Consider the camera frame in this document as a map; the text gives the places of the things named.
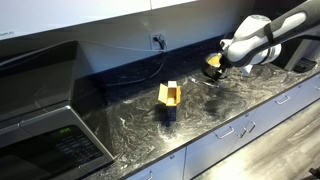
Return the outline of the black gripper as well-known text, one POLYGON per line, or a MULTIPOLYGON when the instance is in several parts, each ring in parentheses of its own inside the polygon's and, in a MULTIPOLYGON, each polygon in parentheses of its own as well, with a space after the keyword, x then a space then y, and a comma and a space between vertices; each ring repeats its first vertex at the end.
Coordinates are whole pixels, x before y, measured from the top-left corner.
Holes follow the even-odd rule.
POLYGON ((221 53, 211 53, 205 58, 205 62, 202 65, 202 73, 213 81, 228 77, 227 69, 220 64, 221 57, 221 53))

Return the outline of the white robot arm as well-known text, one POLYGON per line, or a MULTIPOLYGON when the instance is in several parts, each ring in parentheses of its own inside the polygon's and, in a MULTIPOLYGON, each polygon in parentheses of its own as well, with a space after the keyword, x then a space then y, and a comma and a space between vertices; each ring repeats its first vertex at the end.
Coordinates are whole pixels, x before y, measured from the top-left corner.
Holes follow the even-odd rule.
POLYGON ((208 56, 202 72, 214 81, 226 77, 233 67, 248 76, 254 65, 274 61, 283 42, 297 37, 312 37, 319 31, 320 0, 306 0, 278 18, 250 15, 231 39, 220 41, 221 50, 208 56))

